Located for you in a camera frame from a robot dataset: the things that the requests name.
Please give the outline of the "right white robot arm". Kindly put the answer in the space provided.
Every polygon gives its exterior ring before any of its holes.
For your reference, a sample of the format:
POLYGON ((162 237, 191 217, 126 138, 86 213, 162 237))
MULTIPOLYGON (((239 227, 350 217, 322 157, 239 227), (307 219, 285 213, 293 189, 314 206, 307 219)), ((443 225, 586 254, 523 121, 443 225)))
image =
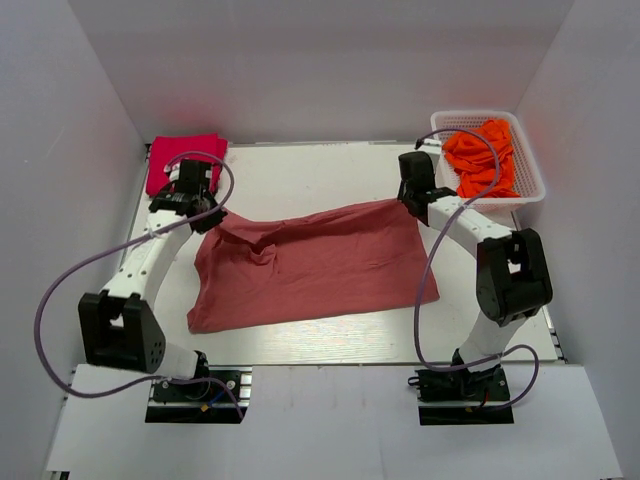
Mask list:
POLYGON ((459 364, 436 369, 453 371, 453 390, 472 399, 486 389, 485 371, 500 363, 516 331, 552 300, 542 240, 535 230, 511 230, 466 205, 453 190, 438 188, 427 153, 405 153, 398 162, 397 199, 409 214, 439 232, 435 246, 448 237, 476 260, 477 320, 455 352, 459 364))

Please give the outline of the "white plastic mesh basket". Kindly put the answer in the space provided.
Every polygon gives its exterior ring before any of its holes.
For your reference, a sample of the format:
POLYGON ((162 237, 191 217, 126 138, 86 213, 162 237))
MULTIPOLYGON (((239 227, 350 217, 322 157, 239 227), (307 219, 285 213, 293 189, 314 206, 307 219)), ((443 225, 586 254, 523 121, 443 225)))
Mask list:
POLYGON ((516 211, 518 208, 544 199, 546 190, 529 142, 517 118, 499 110, 446 110, 431 115, 431 129, 458 127, 475 129, 488 119, 505 120, 509 125, 513 146, 514 185, 516 198, 481 198, 472 207, 479 212, 516 211))

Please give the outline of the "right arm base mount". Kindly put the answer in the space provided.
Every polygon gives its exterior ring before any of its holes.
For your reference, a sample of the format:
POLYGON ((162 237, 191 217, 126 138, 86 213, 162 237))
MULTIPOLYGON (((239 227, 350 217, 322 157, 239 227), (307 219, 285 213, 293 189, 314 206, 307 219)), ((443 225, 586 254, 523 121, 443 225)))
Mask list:
POLYGON ((514 423, 505 372, 435 372, 421 369, 408 378, 416 390, 421 426, 507 425, 514 423))

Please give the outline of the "orange crumpled t-shirt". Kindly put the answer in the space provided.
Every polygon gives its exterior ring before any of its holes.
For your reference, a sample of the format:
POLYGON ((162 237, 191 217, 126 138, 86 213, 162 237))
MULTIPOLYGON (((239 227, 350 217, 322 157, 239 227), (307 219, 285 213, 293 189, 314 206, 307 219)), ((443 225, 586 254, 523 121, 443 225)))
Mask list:
MULTIPOLYGON (((490 118, 474 133, 489 141, 499 158, 499 178, 485 198, 517 198, 514 190, 514 148, 509 123, 490 118)), ((495 158, 487 145, 478 138, 457 132, 443 145, 444 156, 459 178, 457 193, 472 198, 484 191, 495 177, 495 158)))

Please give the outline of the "folded magenta t-shirt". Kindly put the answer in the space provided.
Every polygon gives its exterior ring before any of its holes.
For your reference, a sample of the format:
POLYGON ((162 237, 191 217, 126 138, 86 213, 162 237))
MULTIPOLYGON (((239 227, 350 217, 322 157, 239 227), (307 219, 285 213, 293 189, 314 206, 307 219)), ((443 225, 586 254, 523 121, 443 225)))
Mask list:
POLYGON ((216 133, 182 137, 156 137, 150 147, 149 173, 145 193, 148 196, 157 195, 161 188, 169 182, 169 177, 165 172, 166 166, 176 156, 185 153, 188 153, 187 159, 199 160, 213 165, 210 190, 214 192, 222 173, 222 167, 210 158, 210 155, 223 160, 227 149, 228 140, 216 133))

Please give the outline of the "salmon pink t-shirt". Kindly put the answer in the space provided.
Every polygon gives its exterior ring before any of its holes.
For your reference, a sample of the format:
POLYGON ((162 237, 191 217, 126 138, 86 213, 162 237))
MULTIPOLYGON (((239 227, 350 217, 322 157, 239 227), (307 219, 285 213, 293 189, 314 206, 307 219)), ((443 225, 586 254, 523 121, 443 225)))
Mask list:
POLYGON ((194 262, 193 334, 411 307, 439 299, 417 221, 395 199, 258 222, 228 214, 194 262))

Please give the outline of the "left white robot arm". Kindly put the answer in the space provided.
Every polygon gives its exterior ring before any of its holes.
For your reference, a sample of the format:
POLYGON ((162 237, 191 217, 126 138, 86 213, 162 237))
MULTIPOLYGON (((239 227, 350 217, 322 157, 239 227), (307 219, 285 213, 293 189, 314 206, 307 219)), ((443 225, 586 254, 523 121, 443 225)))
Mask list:
POLYGON ((177 379, 177 387, 191 399, 209 392, 212 377, 201 355, 168 342, 153 307, 181 248, 227 215, 213 193, 216 165, 224 162, 198 151, 172 159, 165 168, 169 181, 149 205, 143 241, 128 249, 124 263, 99 293, 80 299, 89 364, 177 379))

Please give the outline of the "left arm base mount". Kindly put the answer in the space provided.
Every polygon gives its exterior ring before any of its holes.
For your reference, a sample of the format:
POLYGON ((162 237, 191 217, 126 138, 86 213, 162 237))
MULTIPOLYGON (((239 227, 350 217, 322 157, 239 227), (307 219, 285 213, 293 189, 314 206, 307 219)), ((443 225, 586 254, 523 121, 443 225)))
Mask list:
POLYGON ((209 367, 208 380, 190 385, 169 381, 151 386, 145 422, 148 424, 238 425, 247 413, 252 387, 251 367, 209 367))

